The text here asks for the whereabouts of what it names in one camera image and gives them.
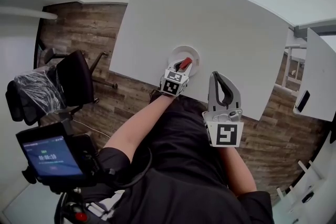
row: black office chair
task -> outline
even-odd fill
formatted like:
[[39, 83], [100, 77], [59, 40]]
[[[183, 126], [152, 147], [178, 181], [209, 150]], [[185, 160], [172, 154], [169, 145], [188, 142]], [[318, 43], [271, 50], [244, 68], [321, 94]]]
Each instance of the black office chair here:
[[33, 125], [46, 115], [49, 109], [53, 111], [53, 106], [58, 110], [76, 106], [70, 112], [64, 113], [72, 116], [84, 104], [97, 103], [99, 99], [94, 98], [93, 81], [114, 89], [118, 87], [116, 83], [92, 79], [92, 73], [103, 55], [108, 56], [108, 53], [101, 52], [89, 68], [79, 50], [69, 55], [60, 55], [56, 54], [54, 49], [49, 49], [45, 54], [45, 63], [54, 58], [64, 59], [45, 72], [17, 76], [8, 84], [6, 99], [13, 121], [24, 120], [27, 125]]

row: phone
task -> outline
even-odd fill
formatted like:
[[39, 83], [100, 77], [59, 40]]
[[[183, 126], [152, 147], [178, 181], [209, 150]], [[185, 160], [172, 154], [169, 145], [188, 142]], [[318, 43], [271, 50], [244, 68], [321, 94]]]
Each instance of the phone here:
[[310, 93], [309, 93], [308, 90], [306, 90], [305, 93], [303, 94], [299, 104], [296, 105], [296, 108], [299, 112], [302, 112], [303, 108], [307, 104], [307, 101], [308, 101], [309, 97], [310, 97]]

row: timer display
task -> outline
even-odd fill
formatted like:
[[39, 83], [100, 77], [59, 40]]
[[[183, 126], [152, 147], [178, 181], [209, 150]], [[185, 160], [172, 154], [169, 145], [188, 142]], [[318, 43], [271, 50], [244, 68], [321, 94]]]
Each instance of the timer display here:
[[24, 143], [23, 148], [40, 177], [83, 174], [62, 136]]

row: black shirt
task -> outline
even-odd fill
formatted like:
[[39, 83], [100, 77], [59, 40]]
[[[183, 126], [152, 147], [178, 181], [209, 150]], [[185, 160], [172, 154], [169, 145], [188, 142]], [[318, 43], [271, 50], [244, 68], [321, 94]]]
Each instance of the black shirt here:
[[[109, 221], [273, 223], [267, 192], [236, 198], [227, 188], [221, 160], [217, 150], [209, 145], [203, 118], [190, 107], [174, 101], [143, 141], [142, 146], [152, 151], [151, 168], [125, 190]], [[134, 160], [141, 154], [137, 152]], [[105, 168], [123, 170], [130, 166], [127, 156], [115, 148], [104, 148], [100, 160]], [[100, 201], [114, 194], [104, 184], [82, 193], [86, 201]]]

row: white desk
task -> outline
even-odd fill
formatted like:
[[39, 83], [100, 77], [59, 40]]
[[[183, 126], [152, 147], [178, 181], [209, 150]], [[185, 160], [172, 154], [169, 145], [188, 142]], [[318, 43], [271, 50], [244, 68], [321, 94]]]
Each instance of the white desk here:
[[288, 24], [248, 0], [130, 0], [110, 70], [158, 86], [171, 51], [194, 47], [200, 69], [184, 95], [207, 102], [212, 71], [241, 93], [243, 115], [259, 120], [280, 68]]
[[308, 29], [307, 55], [296, 105], [306, 90], [310, 97], [301, 113], [296, 108], [293, 111], [296, 114], [332, 121], [336, 112], [336, 51], [333, 49], [336, 46], [331, 43], [335, 37], [324, 39], [332, 47], [313, 30]]

